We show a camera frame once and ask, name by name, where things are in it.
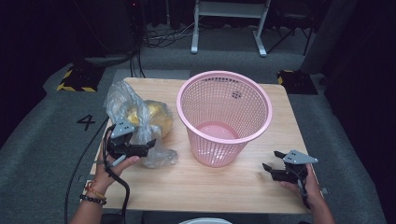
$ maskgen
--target chair leg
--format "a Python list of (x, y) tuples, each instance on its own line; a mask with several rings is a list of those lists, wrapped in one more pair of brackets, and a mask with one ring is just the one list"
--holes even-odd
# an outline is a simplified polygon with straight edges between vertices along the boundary
[(268, 51), (267, 53), (270, 53), (274, 48), (276, 48), (276, 46), (278, 46), (286, 37), (288, 37), (291, 33), (293, 32), (293, 30), (290, 30), (286, 35), (284, 35), (279, 41), (277, 41), (276, 44), (274, 44)]
[(308, 38), (307, 38), (307, 40), (306, 40), (306, 44), (305, 44), (305, 48), (304, 48), (304, 56), (305, 56), (305, 54), (306, 54), (306, 51), (308, 50), (308, 45), (309, 45), (309, 40), (311, 40), (311, 35), (312, 35), (312, 32), (314, 31), (314, 28), (310, 28), (309, 29), (309, 34), (308, 34)]

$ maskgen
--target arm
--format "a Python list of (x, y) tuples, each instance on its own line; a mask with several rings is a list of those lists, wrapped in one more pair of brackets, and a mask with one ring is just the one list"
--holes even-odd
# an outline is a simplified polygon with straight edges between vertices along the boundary
[[(100, 152), (98, 155), (98, 160), (103, 160), (103, 146), (100, 146)], [(108, 157), (109, 162), (113, 162), (114, 159)], [(117, 166), (113, 167), (112, 170), (116, 175), (120, 175), (122, 171), (129, 166), (133, 165), (135, 162), (139, 161), (139, 157), (130, 157), (122, 161)], [(112, 177), (109, 177), (108, 173), (105, 171), (105, 166), (103, 164), (96, 164), (96, 173), (94, 182), (91, 184), (91, 188), (99, 192), (100, 194), (106, 195), (108, 187), (114, 182)], [(98, 198), (98, 196), (92, 191), (87, 191), (86, 195), (91, 198)], [(74, 214), (71, 224), (99, 224), (102, 217), (103, 206), (99, 203), (82, 201), (78, 206), (78, 210)]]
[[(306, 182), (305, 182), (305, 188), (308, 193), (308, 197), (306, 200), (309, 206), (311, 207), (314, 223), (321, 223), (321, 224), (335, 223), (335, 220), (332, 216), (332, 211), (330, 210), (329, 206), (327, 205), (326, 201), (324, 200), (320, 192), (318, 181), (314, 175), (312, 165), (307, 164), (306, 170), (308, 171), (308, 176), (306, 177)], [(297, 185), (284, 181), (281, 181), (280, 185), (284, 188), (296, 192), (301, 197)]]

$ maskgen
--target person's left hand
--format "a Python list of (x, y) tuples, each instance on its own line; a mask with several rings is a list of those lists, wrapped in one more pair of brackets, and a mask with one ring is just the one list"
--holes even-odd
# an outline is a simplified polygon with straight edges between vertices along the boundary
[[(103, 161), (103, 150), (104, 149), (103, 149), (103, 141), (102, 141), (101, 145), (100, 145), (99, 155), (97, 158), (98, 161)], [(112, 158), (110, 155), (108, 155), (106, 159), (110, 164), (112, 164), (115, 161), (115, 159)], [(116, 175), (120, 175), (123, 170), (125, 170), (126, 168), (135, 164), (137, 161), (139, 161), (139, 159), (140, 158), (137, 156), (126, 158), (124, 161), (120, 162), (118, 165), (112, 167), (111, 170)], [(96, 173), (95, 173), (94, 182), (92, 183), (92, 188), (97, 190), (98, 192), (105, 194), (107, 191), (107, 188), (114, 181), (115, 181), (114, 178), (109, 176), (108, 172), (105, 171), (105, 165), (102, 163), (96, 163)]]

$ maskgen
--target finger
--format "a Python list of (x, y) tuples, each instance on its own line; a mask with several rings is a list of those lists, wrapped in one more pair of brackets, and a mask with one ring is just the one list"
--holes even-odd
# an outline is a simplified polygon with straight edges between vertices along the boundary
[(139, 160), (140, 160), (140, 158), (137, 156), (127, 158), (126, 160), (120, 162), (120, 164), (118, 164), (116, 167), (114, 167), (114, 171), (117, 172), (118, 174), (120, 174), (123, 170), (132, 166)]
[(305, 166), (306, 166), (306, 171), (308, 172), (308, 175), (312, 175), (314, 173), (314, 169), (312, 168), (312, 163), (307, 163)]
[[(109, 141), (110, 135), (111, 135), (111, 131), (109, 131), (108, 134), (107, 134), (107, 137), (106, 137), (106, 142), (107, 143)], [(106, 147), (107, 146), (105, 146), (105, 138), (103, 138), (102, 141), (100, 142), (100, 150), (99, 150), (99, 154), (98, 154), (98, 159), (97, 160), (99, 160), (99, 161), (103, 161), (104, 160), (104, 158), (103, 158), (103, 150), (105, 150)], [(108, 156), (106, 159), (108, 161), (110, 161), (110, 162), (114, 161), (114, 159), (111, 156)]]
[(290, 189), (291, 191), (294, 191), (296, 193), (299, 192), (298, 187), (295, 184), (291, 184), (290, 182), (287, 181), (280, 181), (279, 184), (285, 189)]

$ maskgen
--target black cable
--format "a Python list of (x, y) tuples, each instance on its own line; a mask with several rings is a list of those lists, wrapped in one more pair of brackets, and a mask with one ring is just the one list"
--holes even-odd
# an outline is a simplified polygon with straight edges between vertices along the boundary
[(133, 70), (134, 70), (134, 58), (132, 58), (132, 68), (133, 68)]
[(103, 138), (103, 150), (102, 150), (103, 162), (105, 164), (105, 171), (108, 172), (108, 174), (111, 177), (113, 177), (117, 182), (119, 182), (121, 185), (123, 185), (125, 187), (125, 199), (124, 199), (124, 202), (123, 202), (123, 205), (122, 205), (122, 210), (121, 210), (121, 214), (123, 216), (124, 223), (125, 223), (126, 206), (128, 204), (128, 200), (129, 200), (129, 196), (131, 194), (131, 191), (130, 191), (129, 185), (111, 170), (111, 165), (108, 163), (108, 161), (106, 159), (107, 136), (108, 136), (108, 133), (111, 130), (112, 130), (111, 127), (108, 128), (106, 130), (106, 134), (105, 134), (105, 136)]
[(289, 169), (289, 172), (293, 173), (298, 178), (298, 181), (300, 181), (301, 187), (298, 184), (298, 181), (297, 181), (297, 185), (299, 187), (300, 194), (303, 197), (303, 203), (304, 203), (305, 207), (307, 207), (308, 209), (311, 209), (309, 204), (308, 204), (308, 202), (307, 202), (307, 200), (306, 200), (308, 198), (308, 193), (307, 193), (306, 188), (305, 188), (306, 178), (302, 179), (293, 169)]
[(131, 70), (131, 77), (134, 76), (134, 70), (132, 69), (132, 60), (133, 60), (133, 58), (131, 58), (131, 59), (129, 60), (129, 69)]
[(124, 52), (119, 52), (119, 51), (115, 51), (113, 49), (108, 48), (101, 40), (100, 38), (96, 35), (96, 33), (93, 31), (92, 26), (90, 25), (90, 23), (88, 22), (87, 18), (84, 16), (84, 14), (82, 13), (78, 3), (76, 2), (76, 0), (73, 1), (74, 4), (76, 5), (76, 8), (78, 9), (79, 14), (81, 15), (82, 19), (85, 21), (85, 23), (87, 24), (88, 28), (90, 29), (92, 35), (94, 36), (94, 38), (99, 42), (99, 44), (106, 50), (115, 53), (115, 54), (124, 54), (124, 57), (121, 59), (112, 59), (112, 60), (106, 60), (104, 62), (89, 62), (93, 67), (109, 67), (109, 66), (114, 66), (120, 63), (124, 63), (127, 62), (128, 60), (130, 60), (131, 58), (133, 58), (136, 53), (137, 50), (140, 49), (140, 47), (143, 45), (143, 34), (137, 35), (136, 33), (139, 33), (137, 31), (134, 32), (134, 39), (138, 40), (138, 43), (134, 43), (133, 47), (131, 50), (129, 51), (124, 51)]
[(87, 153), (88, 148), (90, 148), (90, 146), (91, 146), (93, 140), (96, 138), (96, 136), (97, 136), (97, 135), (99, 134), (99, 132), (102, 130), (103, 126), (105, 126), (105, 124), (107, 123), (107, 121), (108, 121), (108, 117), (105, 119), (105, 121), (103, 121), (103, 123), (102, 123), (102, 125), (99, 127), (98, 131), (96, 131), (96, 133), (95, 133), (95, 135), (93, 136), (93, 138), (91, 139), (91, 141), (90, 141), (90, 142), (88, 143), (88, 145), (85, 147), (84, 151), (82, 152), (81, 156), (80, 156), (79, 159), (78, 159), (78, 162), (77, 162), (77, 164), (76, 164), (76, 166), (75, 166), (75, 169), (74, 169), (74, 171), (73, 171), (73, 173), (72, 173), (72, 176), (71, 176), (71, 178), (70, 178), (70, 180), (69, 180), (69, 185), (67, 186), (66, 195), (65, 195), (65, 197), (64, 197), (64, 223), (65, 223), (65, 224), (67, 224), (67, 204), (68, 204), (68, 201), (69, 201), (69, 192), (70, 192), (70, 189), (71, 189), (71, 186), (72, 186), (72, 183), (73, 183), (73, 179), (74, 179), (74, 177), (75, 177), (75, 175), (76, 175), (77, 169), (78, 169), (78, 167), (79, 167), (79, 164), (81, 163), (82, 158), (84, 158), (85, 154)]
[(145, 73), (143, 72), (143, 69), (142, 69), (142, 62), (141, 62), (141, 60), (140, 60), (140, 50), (137, 52), (137, 64), (139, 65), (139, 72), (140, 72), (140, 76), (142, 77), (146, 77), (145, 76)]
[(163, 34), (161, 35), (151, 35), (150, 36), (150, 40), (157, 40), (156, 44), (144, 44), (143, 46), (147, 47), (147, 48), (165, 48), (167, 46), (170, 46), (172, 44), (174, 44), (176, 41), (181, 40), (183, 38), (185, 38), (188, 35), (191, 35), (191, 30), (188, 30), (188, 32), (186, 34), (183, 35), (183, 33), (185, 31), (187, 31), (188, 29), (183, 29), (183, 30), (179, 30), (179, 31), (174, 31), (172, 34), (167, 34), (167, 32), (169, 30), (166, 30), (165, 32), (163, 32)]

